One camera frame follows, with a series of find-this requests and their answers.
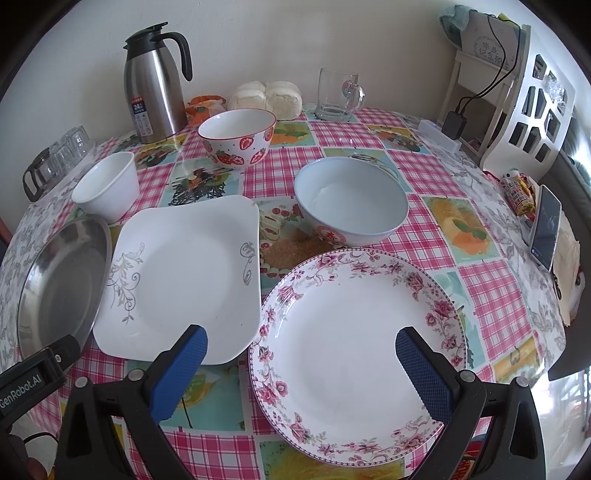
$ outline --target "white bowl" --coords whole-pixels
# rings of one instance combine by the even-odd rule
[[[214,163],[244,170],[267,156],[275,123],[277,118],[271,112],[240,108],[208,118],[198,132]]]
[[[357,158],[308,163],[296,175],[294,188],[304,220],[335,244],[381,242],[408,216],[408,199],[398,181]]]
[[[132,152],[117,152],[103,158],[78,182],[72,201],[86,213],[115,223],[139,196],[138,172]]]

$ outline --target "square white plate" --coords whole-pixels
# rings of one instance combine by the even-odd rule
[[[230,195],[149,208],[124,224],[94,334],[108,355],[153,361],[186,328],[205,328],[205,365],[229,362],[261,318],[259,209]]]

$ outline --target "metal bowl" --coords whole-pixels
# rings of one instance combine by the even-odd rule
[[[95,323],[111,266],[111,233],[99,217],[65,224],[35,258],[18,303],[24,358],[73,335],[80,350]]]

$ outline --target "blue gripper pad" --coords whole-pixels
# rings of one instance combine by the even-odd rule
[[[454,394],[459,395],[459,384],[454,378],[455,369],[443,355],[433,352],[413,327],[406,327],[398,332],[396,355],[431,418],[447,424],[454,410]],[[443,367],[451,368],[451,371],[444,369],[447,382],[434,366],[441,363],[438,356],[447,364],[443,364]]]
[[[170,361],[170,366],[150,391],[150,415],[156,423],[169,419],[173,415],[207,353],[207,333],[203,327],[197,327],[184,345],[179,345],[181,340],[183,337],[171,350],[163,352],[178,350],[174,359]]]

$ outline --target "tablecloth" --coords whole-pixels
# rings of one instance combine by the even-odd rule
[[[448,154],[416,131],[419,119],[363,108],[350,122],[319,121],[306,108],[295,121],[279,122],[266,159],[240,173],[207,157],[196,128],[141,145],[134,134],[112,138],[95,161],[114,151],[136,154],[140,195],[121,225],[148,207],[182,205],[230,194],[256,200],[261,210],[261,287],[265,294],[289,269],[272,264],[265,252],[301,225],[293,180],[309,161],[354,156],[394,175],[407,192],[405,223],[375,248],[394,252],[435,278],[460,312],[469,348],[468,363],[483,381],[509,382],[522,374],[535,380],[564,349],[566,341],[553,282],[529,257],[519,224],[499,190],[464,154]],[[76,181],[62,182],[33,204],[20,222],[0,271],[0,370],[18,359],[16,318],[24,278],[48,236],[81,214],[69,197]],[[244,354],[225,365],[201,367],[171,419],[161,423],[181,459],[197,478],[388,478],[409,475],[431,442],[387,465],[342,468],[318,462],[274,433],[249,382]],[[102,353],[92,336],[72,366],[67,383],[31,410],[43,429],[58,433],[74,380],[123,378],[145,364]],[[115,420],[121,442],[139,478],[149,478],[126,427]]]

